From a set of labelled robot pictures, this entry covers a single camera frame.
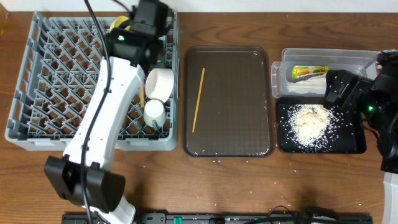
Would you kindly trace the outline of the yellow plate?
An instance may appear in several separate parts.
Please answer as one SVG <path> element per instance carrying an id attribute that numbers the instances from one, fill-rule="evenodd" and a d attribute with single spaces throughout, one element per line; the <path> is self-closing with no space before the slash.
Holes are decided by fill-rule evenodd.
<path id="1" fill-rule="evenodd" d="M 123 22 L 127 22 L 129 18 L 127 16 L 119 16 L 117 17 L 109 27 L 109 31 L 111 32 L 115 27 L 119 27 Z"/>

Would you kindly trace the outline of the white pink bowl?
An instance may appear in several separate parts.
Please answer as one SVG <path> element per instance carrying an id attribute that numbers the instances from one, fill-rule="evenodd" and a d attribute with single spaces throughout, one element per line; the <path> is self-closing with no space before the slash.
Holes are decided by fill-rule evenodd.
<path id="1" fill-rule="evenodd" d="M 145 94 L 152 100 L 165 103 L 174 88 L 174 73 L 169 68 L 154 68 L 147 76 Z"/>

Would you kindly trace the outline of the white green cup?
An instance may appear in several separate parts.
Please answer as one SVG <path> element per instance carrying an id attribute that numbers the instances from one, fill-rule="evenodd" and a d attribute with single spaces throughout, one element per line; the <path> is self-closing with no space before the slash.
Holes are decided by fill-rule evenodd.
<path id="1" fill-rule="evenodd" d="M 144 121 L 146 125 L 154 128 L 154 122 L 158 127 L 164 125 L 166 121 L 166 112 L 164 105 L 159 100 L 149 100 L 144 107 Z"/>

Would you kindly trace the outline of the wooden chopstick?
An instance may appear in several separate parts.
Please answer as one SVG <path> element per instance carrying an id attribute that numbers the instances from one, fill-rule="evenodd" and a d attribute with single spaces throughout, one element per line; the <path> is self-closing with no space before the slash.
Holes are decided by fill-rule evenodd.
<path id="1" fill-rule="evenodd" d="M 145 86 L 143 83 L 141 83 L 141 85 L 140 85 L 139 98 L 140 98 L 140 106 L 141 106 L 141 108 L 144 108 L 145 107 Z"/>
<path id="2" fill-rule="evenodd" d="M 201 92 L 202 92 L 202 88 L 203 88 L 204 75 L 205 75 L 205 67 L 203 67 L 202 71 L 201 71 L 201 78 L 200 78 L 200 84 L 199 84 L 199 88 L 198 88 L 197 102 L 196 102 L 195 114 L 194 114 L 194 119 L 193 119 L 192 133 L 195 132 L 195 128 L 196 128 L 198 109 L 199 109 L 199 105 L 200 105 Z"/>

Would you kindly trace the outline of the yellow green snack wrapper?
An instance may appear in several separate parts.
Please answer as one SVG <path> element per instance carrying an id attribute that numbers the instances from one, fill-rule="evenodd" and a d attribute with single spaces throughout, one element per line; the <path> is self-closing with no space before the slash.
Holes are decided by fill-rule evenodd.
<path id="1" fill-rule="evenodd" d="M 330 66 L 294 66 L 292 69 L 292 79 L 298 80 L 311 76 L 326 74 L 331 69 Z"/>

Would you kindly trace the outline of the white napkin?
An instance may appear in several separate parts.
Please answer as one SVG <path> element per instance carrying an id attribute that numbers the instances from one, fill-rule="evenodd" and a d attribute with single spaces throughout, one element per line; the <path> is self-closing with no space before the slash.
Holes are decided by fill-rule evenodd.
<path id="1" fill-rule="evenodd" d="M 308 80 L 291 83 L 287 86 L 289 92 L 297 94 L 316 94 L 324 95 L 326 90 L 325 77 L 313 77 Z"/>

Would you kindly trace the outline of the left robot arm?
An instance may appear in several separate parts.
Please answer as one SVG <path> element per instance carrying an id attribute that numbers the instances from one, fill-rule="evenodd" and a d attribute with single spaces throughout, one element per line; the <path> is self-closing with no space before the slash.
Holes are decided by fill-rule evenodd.
<path id="1" fill-rule="evenodd" d="M 127 21 L 100 34 L 103 59 L 88 109 L 61 158 L 47 158 L 44 172 L 58 196 L 84 207 L 84 223 L 132 223 L 136 209 L 124 197 L 126 179 L 111 172 L 116 141 L 127 109 L 156 64 L 167 34 L 169 7 L 140 1 Z"/>

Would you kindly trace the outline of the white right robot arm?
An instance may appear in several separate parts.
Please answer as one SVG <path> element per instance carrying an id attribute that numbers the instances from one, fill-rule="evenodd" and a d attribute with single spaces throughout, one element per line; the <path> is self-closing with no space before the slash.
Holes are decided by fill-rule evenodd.
<path id="1" fill-rule="evenodd" d="M 326 74 L 325 100 L 357 114 L 375 134 L 384 172 L 383 223 L 397 223 L 397 50 L 378 53 L 377 76 L 370 78 L 347 70 Z"/>

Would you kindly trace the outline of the grey dishwasher rack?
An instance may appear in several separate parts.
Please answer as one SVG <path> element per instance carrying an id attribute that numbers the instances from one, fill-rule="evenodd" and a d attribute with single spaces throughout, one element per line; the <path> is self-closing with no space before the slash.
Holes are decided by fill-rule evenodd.
<path id="1" fill-rule="evenodd" d="M 152 68 L 170 68 L 174 90 L 165 102 L 166 122 L 151 128 L 143 119 L 140 91 L 131 101 L 116 147 L 124 151 L 170 151 L 178 138 L 179 36 L 177 13 Z M 34 12 L 5 138 L 28 151 L 63 151 L 88 109 L 103 49 L 91 17 L 50 17 Z"/>

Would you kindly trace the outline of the dark brown serving tray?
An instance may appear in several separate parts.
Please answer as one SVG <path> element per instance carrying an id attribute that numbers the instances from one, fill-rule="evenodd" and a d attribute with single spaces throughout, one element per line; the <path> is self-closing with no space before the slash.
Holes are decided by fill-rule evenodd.
<path id="1" fill-rule="evenodd" d="M 275 148 L 267 53 L 261 47 L 192 47 L 184 59 L 182 146 L 192 157 L 267 157 Z M 192 133 L 201 71 L 203 88 Z"/>

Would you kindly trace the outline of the clear plastic bin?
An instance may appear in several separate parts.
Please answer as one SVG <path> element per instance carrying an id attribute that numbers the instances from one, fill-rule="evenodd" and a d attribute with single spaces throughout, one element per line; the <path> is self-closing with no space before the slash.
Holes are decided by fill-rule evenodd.
<path id="1" fill-rule="evenodd" d="M 294 66 L 330 66 L 332 70 L 347 70 L 369 79 L 377 75 L 377 51 L 342 50 L 342 49 L 309 49 L 286 48 L 282 51 L 282 60 L 271 65 L 271 90 L 275 98 L 282 96 L 323 97 L 316 94 L 297 94 L 289 92 L 287 86 L 291 83 L 308 80 L 292 79 Z"/>

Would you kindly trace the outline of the black tray bin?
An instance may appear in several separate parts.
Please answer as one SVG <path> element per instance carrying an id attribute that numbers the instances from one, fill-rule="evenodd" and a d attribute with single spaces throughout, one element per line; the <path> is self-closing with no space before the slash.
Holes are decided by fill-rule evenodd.
<path id="1" fill-rule="evenodd" d="M 322 136 L 309 146 L 299 143 L 292 127 L 291 116 L 304 105 L 321 105 L 331 111 L 331 124 Z M 285 96 L 276 101 L 278 145 L 287 153 L 361 154 L 366 140 L 357 116 L 327 103 L 323 98 Z"/>

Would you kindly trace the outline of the pile of rice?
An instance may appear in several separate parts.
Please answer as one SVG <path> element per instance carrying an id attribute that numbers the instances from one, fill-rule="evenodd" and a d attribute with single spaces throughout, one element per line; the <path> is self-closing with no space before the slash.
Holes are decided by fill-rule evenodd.
<path id="1" fill-rule="evenodd" d="M 331 124 L 331 111 L 321 105 L 304 105 L 290 118 L 292 127 L 298 136 L 298 142 L 309 146 L 322 136 Z"/>

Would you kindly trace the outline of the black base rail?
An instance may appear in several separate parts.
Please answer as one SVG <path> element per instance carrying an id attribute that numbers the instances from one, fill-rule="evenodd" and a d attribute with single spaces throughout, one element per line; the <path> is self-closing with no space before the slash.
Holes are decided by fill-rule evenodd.
<path id="1" fill-rule="evenodd" d="M 138 213 L 135 224 L 241 224 L 241 223 L 348 223 L 373 224 L 373 218 L 363 213 L 337 213 L 320 207 L 310 207 L 303 212 L 278 205 L 269 213 L 168 213 L 166 211 Z"/>

